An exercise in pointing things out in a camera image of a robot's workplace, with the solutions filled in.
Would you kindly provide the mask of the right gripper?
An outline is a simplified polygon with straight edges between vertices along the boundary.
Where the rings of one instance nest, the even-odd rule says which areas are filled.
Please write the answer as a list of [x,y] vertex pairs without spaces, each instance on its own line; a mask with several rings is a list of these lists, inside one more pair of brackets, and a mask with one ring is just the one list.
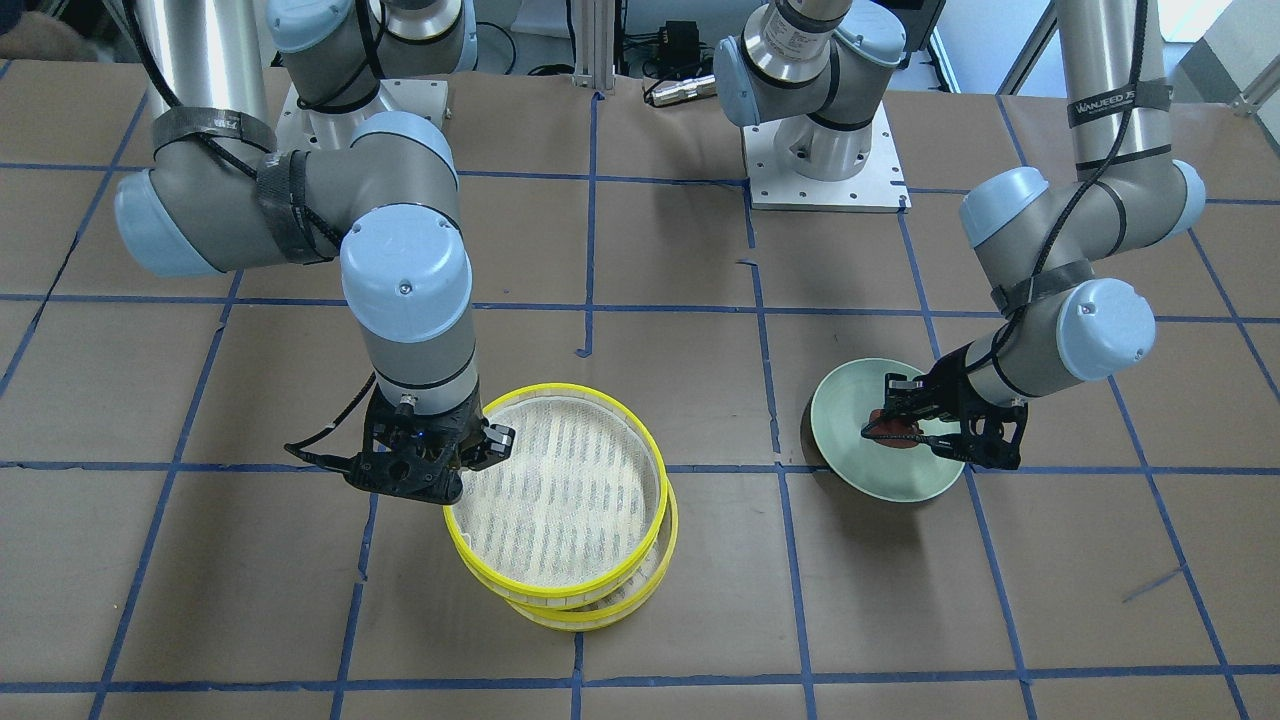
[[483,471],[512,455],[516,432],[486,423],[479,389],[457,407],[419,415],[372,392],[364,420],[364,447],[346,469],[357,489],[452,505],[463,491],[461,471]]

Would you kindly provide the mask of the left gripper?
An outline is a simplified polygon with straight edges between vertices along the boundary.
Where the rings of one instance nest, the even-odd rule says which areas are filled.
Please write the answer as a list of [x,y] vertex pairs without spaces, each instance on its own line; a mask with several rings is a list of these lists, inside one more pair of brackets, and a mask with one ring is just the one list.
[[[1028,406],[1004,407],[984,400],[969,380],[964,346],[943,356],[925,374],[925,418],[957,423],[959,430],[929,436],[925,443],[940,456],[983,468],[1016,470],[1021,465],[1021,438]],[[899,373],[884,374],[883,410],[909,416],[918,423],[923,411],[916,406],[923,380]]]

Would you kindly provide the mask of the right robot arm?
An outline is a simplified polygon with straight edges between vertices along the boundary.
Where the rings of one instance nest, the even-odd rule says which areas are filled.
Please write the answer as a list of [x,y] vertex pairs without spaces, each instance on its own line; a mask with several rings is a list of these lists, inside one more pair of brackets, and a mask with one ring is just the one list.
[[119,183],[133,259],[160,277],[337,263],[372,374],[352,457],[287,446],[357,489],[452,505],[515,432],[479,398],[474,273],[443,132],[390,83],[475,55],[467,1],[270,1],[268,32],[315,119],[287,147],[265,105],[250,1],[124,1],[152,85],[154,164]]

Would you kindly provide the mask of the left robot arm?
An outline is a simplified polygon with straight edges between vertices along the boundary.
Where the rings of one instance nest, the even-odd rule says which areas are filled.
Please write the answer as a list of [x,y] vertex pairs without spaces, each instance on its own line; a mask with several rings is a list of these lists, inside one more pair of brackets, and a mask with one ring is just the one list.
[[[963,228],[1005,323],[925,374],[886,374],[883,402],[861,423],[864,446],[924,445],[1015,469],[1029,401],[1114,375],[1152,350],[1149,304],[1097,277],[1093,263],[1180,234],[1204,209],[1199,173],[1172,156],[1157,8],[1060,1],[1056,13],[1076,178],[1051,184],[1019,167],[965,196]],[[771,1],[718,42],[713,74],[733,124],[796,127],[796,170],[835,181],[812,141],[867,133],[902,50],[901,23],[870,3]]]

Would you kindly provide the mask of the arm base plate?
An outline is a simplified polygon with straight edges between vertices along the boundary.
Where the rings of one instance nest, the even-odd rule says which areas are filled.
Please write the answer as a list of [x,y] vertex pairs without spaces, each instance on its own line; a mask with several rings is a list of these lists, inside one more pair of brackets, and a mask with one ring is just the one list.
[[449,83],[444,79],[384,79],[365,108],[340,114],[305,110],[292,88],[275,126],[282,150],[337,150],[365,135],[401,135],[452,161],[442,131],[448,114]]
[[742,129],[751,206],[778,211],[895,213],[911,208],[884,105],[840,132],[809,117]]

